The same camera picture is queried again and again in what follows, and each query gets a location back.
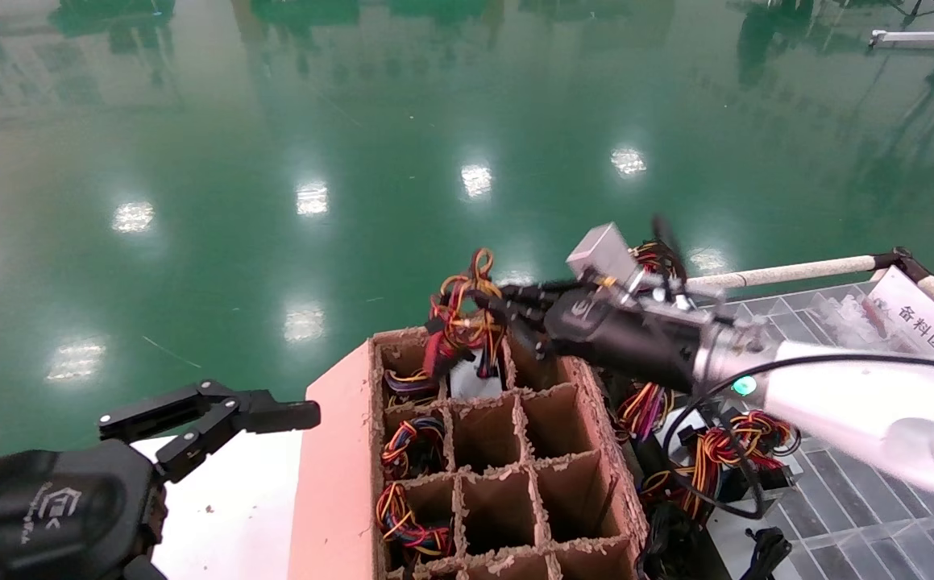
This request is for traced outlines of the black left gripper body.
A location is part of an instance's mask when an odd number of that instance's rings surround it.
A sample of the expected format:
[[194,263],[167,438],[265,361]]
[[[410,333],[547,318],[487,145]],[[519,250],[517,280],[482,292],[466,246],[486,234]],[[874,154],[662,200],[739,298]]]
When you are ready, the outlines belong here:
[[0,458],[0,579],[161,579],[164,484],[120,441]]

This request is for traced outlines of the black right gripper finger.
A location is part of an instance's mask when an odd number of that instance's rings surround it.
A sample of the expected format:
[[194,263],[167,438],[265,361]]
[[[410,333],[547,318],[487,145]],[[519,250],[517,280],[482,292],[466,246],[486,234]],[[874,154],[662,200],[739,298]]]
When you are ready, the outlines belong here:
[[567,355],[567,344],[548,333],[540,313],[537,318],[532,311],[509,313],[507,326],[516,344],[534,360]]
[[547,280],[533,285],[503,285],[495,291],[475,290],[475,305],[488,311],[511,313],[545,311],[569,291],[586,286],[582,280]]

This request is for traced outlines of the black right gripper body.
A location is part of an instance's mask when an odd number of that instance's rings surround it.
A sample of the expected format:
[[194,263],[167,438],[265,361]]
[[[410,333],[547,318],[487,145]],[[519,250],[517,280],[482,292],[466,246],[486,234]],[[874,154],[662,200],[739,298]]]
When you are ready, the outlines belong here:
[[546,335],[558,355],[673,392],[694,391],[694,358],[701,346],[701,327],[694,323],[617,307],[574,290],[546,312]]

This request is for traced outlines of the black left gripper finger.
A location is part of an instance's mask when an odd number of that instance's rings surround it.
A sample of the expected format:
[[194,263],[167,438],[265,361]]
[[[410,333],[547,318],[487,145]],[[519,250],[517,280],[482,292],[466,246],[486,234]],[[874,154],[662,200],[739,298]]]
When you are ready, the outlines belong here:
[[99,440],[124,443],[160,436],[169,430],[190,425],[208,414],[215,404],[235,395],[235,390],[215,381],[201,381],[179,389],[124,405],[106,412],[98,420]]
[[156,452],[162,480],[179,483],[239,433],[301,432],[319,426],[316,401],[278,401],[267,390],[194,393],[184,401],[184,432]]

